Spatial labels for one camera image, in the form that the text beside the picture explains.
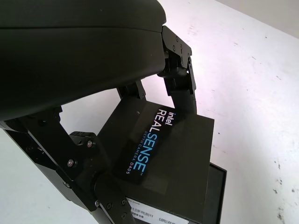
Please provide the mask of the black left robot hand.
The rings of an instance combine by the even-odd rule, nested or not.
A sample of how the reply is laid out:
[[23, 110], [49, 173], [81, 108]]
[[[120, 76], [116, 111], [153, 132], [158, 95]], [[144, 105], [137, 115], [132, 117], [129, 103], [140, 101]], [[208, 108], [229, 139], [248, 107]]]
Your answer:
[[0, 127], [66, 199], [100, 224], [133, 224], [93, 133], [69, 135], [62, 105], [117, 89], [145, 98], [164, 78], [175, 108], [196, 113], [191, 48], [166, 27], [156, 0], [3, 0]]

